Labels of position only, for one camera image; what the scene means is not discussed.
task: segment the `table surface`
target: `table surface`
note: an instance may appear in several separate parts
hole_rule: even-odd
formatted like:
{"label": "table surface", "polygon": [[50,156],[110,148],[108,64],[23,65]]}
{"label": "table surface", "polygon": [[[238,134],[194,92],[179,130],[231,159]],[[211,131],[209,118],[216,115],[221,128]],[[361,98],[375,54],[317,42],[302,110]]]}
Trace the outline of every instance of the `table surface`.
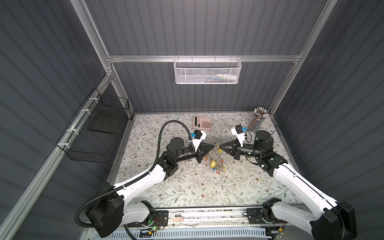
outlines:
{"label": "table surface", "polygon": [[[238,124],[246,126],[252,113],[199,113],[212,118],[212,130],[206,131],[206,143],[225,143],[234,140],[230,129]],[[132,131],[123,155],[116,183],[129,179],[146,170],[156,156],[158,133],[168,120],[179,120],[194,131],[194,114],[139,114],[135,116]],[[260,130],[275,130],[270,118],[266,118]],[[165,127],[161,152],[173,137],[181,137],[187,143],[185,129],[176,123]],[[275,132],[274,151],[289,161],[287,153]],[[147,200],[154,207],[207,206],[207,205],[248,205],[261,204],[277,197],[284,202],[301,202],[287,186],[270,177],[258,166],[249,163],[244,156],[240,161],[223,153],[226,171],[216,174],[209,161],[198,164],[195,159],[179,163],[173,176],[141,193],[132,202]]]}

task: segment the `white bottle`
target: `white bottle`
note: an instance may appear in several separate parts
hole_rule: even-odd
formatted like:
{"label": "white bottle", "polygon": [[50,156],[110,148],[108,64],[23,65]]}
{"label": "white bottle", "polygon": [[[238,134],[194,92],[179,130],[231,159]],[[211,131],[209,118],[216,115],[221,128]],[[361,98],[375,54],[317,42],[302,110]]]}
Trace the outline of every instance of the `white bottle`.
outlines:
{"label": "white bottle", "polygon": [[232,80],[232,81],[237,80],[237,75],[233,75],[233,74],[217,74],[216,76],[218,76],[219,78],[226,79],[226,80]]}

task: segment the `aluminum rail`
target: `aluminum rail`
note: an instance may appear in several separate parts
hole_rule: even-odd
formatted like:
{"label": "aluminum rail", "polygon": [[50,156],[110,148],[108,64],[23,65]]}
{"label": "aluminum rail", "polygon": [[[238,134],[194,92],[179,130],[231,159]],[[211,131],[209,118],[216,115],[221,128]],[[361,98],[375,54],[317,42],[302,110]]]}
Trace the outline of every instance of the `aluminum rail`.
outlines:
{"label": "aluminum rail", "polygon": [[[107,73],[103,80],[100,82],[99,86],[97,86],[97,90],[100,93],[103,93],[113,78],[114,77],[111,73]],[[88,101],[83,106],[83,110],[89,108],[91,103],[94,101],[92,98],[96,98],[98,96],[98,91],[95,90],[92,93]],[[85,111],[79,112],[79,114],[75,117],[69,126],[69,129],[74,129],[76,127],[83,114],[85,114]],[[71,132],[66,131],[60,139],[60,142],[66,142],[70,135]],[[51,179],[51,176],[55,172],[56,168],[59,166],[64,155],[65,153],[58,146],[55,146],[19,200],[17,200],[11,212],[9,212],[3,223],[0,225],[0,240],[11,240],[14,237],[17,230],[23,223],[25,217],[28,215],[29,211],[35,204],[37,198],[40,196],[44,187]]]}
{"label": "aluminum rail", "polygon": [[281,101],[283,100],[285,94],[288,91],[289,86],[291,86],[294,78],[296,77],[297,73],[299,72],[301,66],[303,65],[303,62],[308,56],[308,53],[310,52],[314,42],[316,41],[317,37],[320,34],[320,31],[325,25],[325,22],[327,22],[331,12],[333,11],[335,5],[337,4],[338,0],[327,0],[327,2],[324,4],[323,9],[320,12],[319,17],[317,18],[315,24],[313,25],[313,28],[311,32],[309,33],[307,39],[304,42],[303,48],[301,49],[301,55],[300,59],[297,63],[294,63],[291,67],[290,71],[288,72],[283,84],[281,85],[279,91],[277,92],[277,95],[275,99],[273,100],[270,112],[275,113],[277,108],[279,107]]}
{"label": "aluminum rail", "polygon": [[[310,211],[304,203],[290,203],[289,205],[299,210]],[[228,227],[272,227],[273,223],[249,224],[248,218],[243,215],[247,208],[262,208],[261,204],[257,205],[238,205],[238,206],[201,206],[201,207],[171,207],[171,208],[155,208],[156,211],[166,210],[168,213],[168,226],[165,229],[199,229],[199,228],[228,228]],[[182,214],[184,220],[182,222],[173,221],[172,218],[176,214]],[[146,227],[130,228],[131,230],[145,229]],[[124,230],[118,227],[117,232]],[[85,228],[80,240],[93,240],[97,235],[94,228]]]}
{"label": "aluminum rail", "polygon": [[175,59],[178,61],[231,61],[234,59],[241,59],[241,62],[248,63],[267,63],[267,62],[288,62],[296,63],[300,60],[299,55],[265,55],[265,56],[130,56],[130,55],[108,55],[106,57],[109,63],[173,63]]}
{"label": "aluminum rail", "polygon": [[[120,81],[119,75],[117,74],[113,64],[109,63],[106,59],[108,56],[108,51],[101,39],[99,31],[96,28],[96,25],[92,19],[91,13],[88,10],[88,7],[85,3],[85,0],[70,0],[77,16],[80,19],[81,24],[83,25],[85,32],[88,35],[89,40],[91,41],[93,48],[95,49],[105,72],[112,71],[115,78],[112,80],[112,86],[115,89],[118,97],[128,98],[124,87]],[[133,116],[133,108],[129,102],[129,116]]]}

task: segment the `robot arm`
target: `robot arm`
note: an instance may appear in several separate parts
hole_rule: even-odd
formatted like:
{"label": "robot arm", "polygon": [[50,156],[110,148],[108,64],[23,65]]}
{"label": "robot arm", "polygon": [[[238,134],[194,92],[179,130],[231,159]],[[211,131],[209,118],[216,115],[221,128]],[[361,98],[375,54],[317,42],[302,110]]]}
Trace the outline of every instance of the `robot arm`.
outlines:
{"label": "robot arm", "polygon": [[237,140],[239,141],[240,145],[243,146],[243,142],[245,140],[245,134],[244,132],[247,130],[246,127],[243,127],[240,125],[234,126],[231,128],[232,135],[236,135]]}
{"label": "robot arm", "polygon": [[[138,222],[143,226],[152,223],[156,211],[147,202],[142,201],[138,204],[129,204],[131,200],[149,187],[160,183],[172,176],[179,168],[177,162],[196,158],[200,163],[203,157],[214,148],[214,145],[203,143],[206,133],[196,130],[192,134],[192,144],[195,151],[191,152],[189,147],[184,146],[184,140],[180,137],[174,137],[166,146],[166,151],[157,159],[154,169],[149,169],[134,176],[131,179],[110,186],[108,183],[102,185],[99,194],[107,192],[111,189],[121,188],[112,195],[90,205],[85,214],[94,224],[101,237],[111,234],[118,226]],[[133,184],[125,187],[125,185],[135,179],[139,179]]]}
{"label": "robot arm", "polygon": [[236,140],[221,144],[220,148],[237,160],[241,155],[255,157],[263,170],[285,184],[311,211],[272,198],[263,203],[262,216],[266,222],[287,221],[311,234],[315,240],[352,240],[357,237],[353,207],[326,195],[273,152],[273,138],[268,132],[257,131],[254,144],[242,144],[242,138],[236,136]]}

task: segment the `pencil holder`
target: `pencil holder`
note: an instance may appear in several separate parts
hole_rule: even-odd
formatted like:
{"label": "pencil holder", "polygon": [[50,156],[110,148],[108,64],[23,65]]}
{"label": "pencil holder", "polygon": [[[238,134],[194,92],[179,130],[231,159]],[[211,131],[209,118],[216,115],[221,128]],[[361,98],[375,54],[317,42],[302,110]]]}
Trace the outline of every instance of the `pencil holder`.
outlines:
{"label": "pencil holder", "polygon": [[268,111],[265,108],[255,108],[254,114],[252,115],[248,123],[248,130],[250,132],[257,132],[260,129],[261,124],[267,116],[267,112]]}

